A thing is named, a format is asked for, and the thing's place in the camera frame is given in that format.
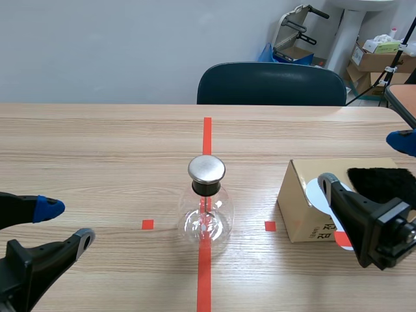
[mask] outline black fabric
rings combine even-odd
[[[393,198],[416,209],[416,178],[407,169],[351,168],[348,177],[355,190],[376,203],[387,203]]]
[[[207,70],[198,104],[345,106],[343,80],[323,68],[282,63],[228,63]]]

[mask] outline cardboard box on floor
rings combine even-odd
[[[349,76],[349,81],[351,82],[349,87],[352,89],[356,96],[366,91],[366,89],[376,83],[377,79],[382,74],[381,72],[369,73],[359,71],[356,66],[352,64],[352,62],[347,67],[346,71]],[[395,73],[393,75],[393,79],[391,80],[391,84],[402,85],[408,80],[409,76],[409,73]],[[372,90],[365,93],[364,97],[361,99],[373,99],[378,101],[380,100],[380,96],[383,94],[383,89],[384,88],[382,86],[377,86],[376,88],[373,88]]]
[[[390,66],[396,53],[372,54],[365,51],[362,45],[356,44],[351,56],[351,63],[360,72],[382,73],[387,66]],[[398,73],[412,73],[416,68],[416,57],[405,53],[399,59],[397,65]]]
[[[334,241],[334,223],[328,214],[314,208],[306,198],[306,185],[330,172],[354,190],[349,168],[397,168],[390,158],[291,160],[278,195],[278,204],[291,242]]]

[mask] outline blue gripper tip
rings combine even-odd
[[[55,203],[48,203],[45,196],[39,195],[33,213],[33,223],[54,219],[64,211],[65,205],[60,200],[57,200]]]

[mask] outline box label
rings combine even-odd
[[[334,223],[324,224],[322,229],[317,226],[313,229],[312,233],[310,234],[310,239],[329,239],[333,232],[337,229]]]
[[[356,47],[354,50],[354,53],[352,54],[352,60],[354,63],[356,63],[357,66],[359,66],[359,63],[361,63],[361,59],[363,58],[364,52],[359,47]]]

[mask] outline chair backrest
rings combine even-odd
[[[283,63],[227,63],[207,70],[198,104],[345,106],[343,80],[323,68]]]

